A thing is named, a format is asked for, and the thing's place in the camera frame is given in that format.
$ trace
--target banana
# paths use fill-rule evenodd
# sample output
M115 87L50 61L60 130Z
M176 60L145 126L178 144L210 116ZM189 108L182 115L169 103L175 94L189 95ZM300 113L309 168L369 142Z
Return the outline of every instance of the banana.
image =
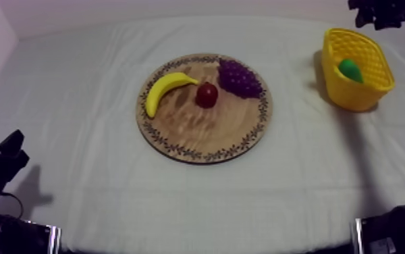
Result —
M187 76L183 72L174 72L164 75L154 83L146 99L146 112L150 118L155 116L159 102L169 90L186 84L199 84L199 81Z

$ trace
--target toy fruit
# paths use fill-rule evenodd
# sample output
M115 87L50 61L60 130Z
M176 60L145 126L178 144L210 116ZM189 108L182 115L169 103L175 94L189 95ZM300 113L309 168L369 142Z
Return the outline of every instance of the toy fruit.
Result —
M242 98L259 98L263 92L256 75L234 60L219 60L220 87Z
M338 66L340 72L353 81L363 83L362 73L360 68L351 59L344 59Z
M210 108L215 105L218 98L217 87L211 83L204 83L196 92L196 104L200 107Z
M164 75L152 85L146 99L146 112L150 118L155 116L159 102L169 90L186 84L198 84L199 81L187 76L183 72L174 72Z

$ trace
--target white sheet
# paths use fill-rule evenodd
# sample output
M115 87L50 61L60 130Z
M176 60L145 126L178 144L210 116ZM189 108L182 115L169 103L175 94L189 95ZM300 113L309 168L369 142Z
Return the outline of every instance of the white sheet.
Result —
M396 89L377 110L348 113L316 89L330 27L187 17L22 41L0 77L0 141L19 128L31 160L7 191L27 218L62 227L71 247L285 253L347 240L352 218L405 203L405 38L365 31L381 43ZM257 146L207 167L157 153L135 120L147 76L200 52L250 65L274 106ZM14 205L0 210L15 213Z

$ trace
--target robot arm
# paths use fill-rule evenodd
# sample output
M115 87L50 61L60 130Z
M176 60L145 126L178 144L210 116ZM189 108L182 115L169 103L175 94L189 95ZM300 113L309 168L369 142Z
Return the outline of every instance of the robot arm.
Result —
M405 0L348 0L349 9L358 9L358 28L374 23L376 30L400 28L405 21Z

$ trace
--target purple grapes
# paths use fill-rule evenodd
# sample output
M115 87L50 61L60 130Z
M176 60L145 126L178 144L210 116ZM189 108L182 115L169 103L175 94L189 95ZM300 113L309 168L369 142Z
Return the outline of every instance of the purple grapes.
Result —
M221 88L242 98L260 97L263 88L253 72L236 61L220 59L219 63Z

